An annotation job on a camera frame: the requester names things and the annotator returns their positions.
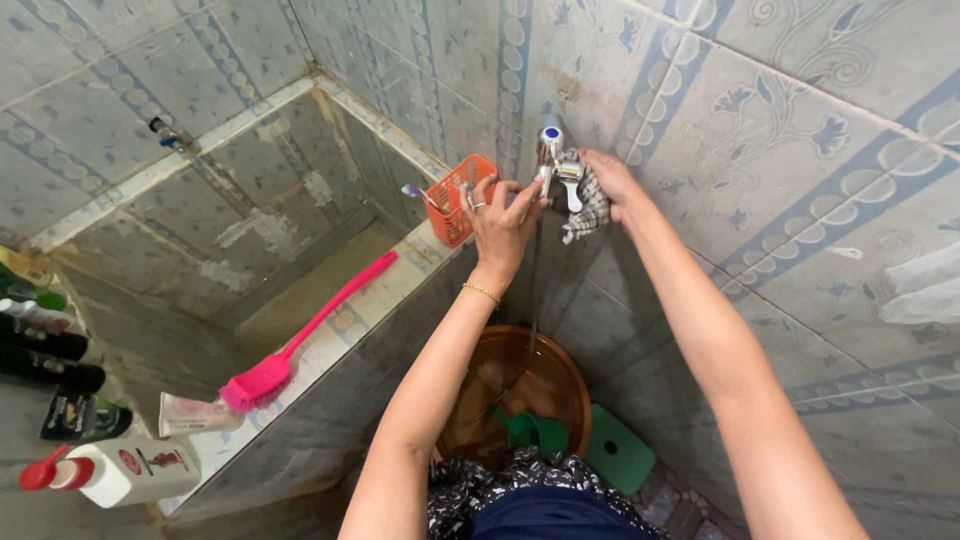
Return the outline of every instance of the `gold bracelet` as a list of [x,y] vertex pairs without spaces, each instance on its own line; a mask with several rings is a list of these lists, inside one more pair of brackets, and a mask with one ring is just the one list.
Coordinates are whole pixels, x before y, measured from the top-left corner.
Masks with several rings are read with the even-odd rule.
[[489,290],[487,290],[487,289],[485,289],[485,288],[483,288],[483,287],[478,287],[478,286],[474,285],[473,283],[466,283],[466,282],[465,282],[465,283],[463,284],[463,286],[464,286],[464,287],[470,287],[470,288],[473,289],[473,290],[478,290],[478,291],[486,294],[487,296],[493,298],[493,301],[496,302],[496,304],[497,304],[498,306],[500,305],[500,299],[497,298],[497,297],[496,297],[493,293],[491,293]]

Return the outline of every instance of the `checkered cloth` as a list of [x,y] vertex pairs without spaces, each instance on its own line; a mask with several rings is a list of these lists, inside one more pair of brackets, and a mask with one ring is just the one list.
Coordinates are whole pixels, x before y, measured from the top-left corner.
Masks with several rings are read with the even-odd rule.
[[[561,154],[561,160],[579,161],[576,150],[568,150]],[[577,196],[584,208],[577,213],[571,213],[564,230],[564,244],[583,238],[604,225],[610,223],[610,199],[600,190],[597,175],[587,166],[584,179],[577,186]]]

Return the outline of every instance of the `brush handle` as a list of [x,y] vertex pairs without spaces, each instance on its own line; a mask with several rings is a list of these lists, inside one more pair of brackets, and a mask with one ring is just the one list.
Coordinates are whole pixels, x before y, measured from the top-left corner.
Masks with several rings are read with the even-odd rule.
[[340,304],[349,298],[351,294],[356,292],[357,289],[367,284],[367,282],[373,278],[382,274],[388,266],[394,263],[395,260],[396,251],[390,250],[371,263],[370,266],[364,268],[359,274],[354,276],[352,280],[343,286],[343,288],[337,291],[337,294],[333,295],[333,298],[331,298],[329,302],[320,308],[320,311],[317,311],[317,314],[310,319],[310,322],[308,322],[306,326],[297,332],[297,335],[295,335],[293,339],[287,342],[286,347],[283,348],[283,351],[280,353],[280,355],[290,358],[297,347],[303,344],[306,338],[317,329],[320,323],[322,323],[324,319],[326,319],[326,317],[333,312],[334,309],[339,307]]

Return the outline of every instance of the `orange plastic basket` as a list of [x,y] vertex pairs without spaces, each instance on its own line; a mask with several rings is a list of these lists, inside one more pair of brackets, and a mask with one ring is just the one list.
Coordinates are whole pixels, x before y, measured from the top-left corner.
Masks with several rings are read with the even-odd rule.
[[[423,201],[426,214],[430,218],[430,225],[433,227],[433,234],[447,247],[459,246],[473,232],[473,227],[467,222],[464,211],[460,209],[460,185],[464,182],[477,185],[495,172],[496,167],[488,161],[475,154],[470,155],[446,175],[446,178],[426,190],[426,194],[440,206],[437,210],[430,203]],[[493,188],[494,186],[491,185],[487,190],[488,201],[493,196]]]

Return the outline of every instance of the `toothbrush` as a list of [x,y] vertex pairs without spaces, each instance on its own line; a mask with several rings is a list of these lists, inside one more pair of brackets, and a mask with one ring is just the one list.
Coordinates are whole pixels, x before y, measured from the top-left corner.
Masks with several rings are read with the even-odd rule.
[[433,205],[433,208],[443,212],[443,210],[440,209],[440,205],[438,205],[433,199],[431,199],[430,196],[426,194],[426,191],[423,191],[422,189],[420,189],[419,187],[413,184],[405,185],[400,189],[400,191],[403,191],[403,194],[406,195],[407,197],[413,197],[415,199],[417,197],[423,197],[423,199],[426,200],[426,202]]
[[357,274],[344,285],[344,288],[337,291],[337,294],[333,295],[333,298],[320,308],[320,311],[317,311],[310,322],[287,342],[282,351],[263,358],[251,370],[233,376],[227,385],[220,389],[220,397],[237,412],[250,412],[272,402],[293,379],[290,374],[290,357],[294,351],[334,309],[357,289],[379,276],[395,260],[396,251],[390,250]]

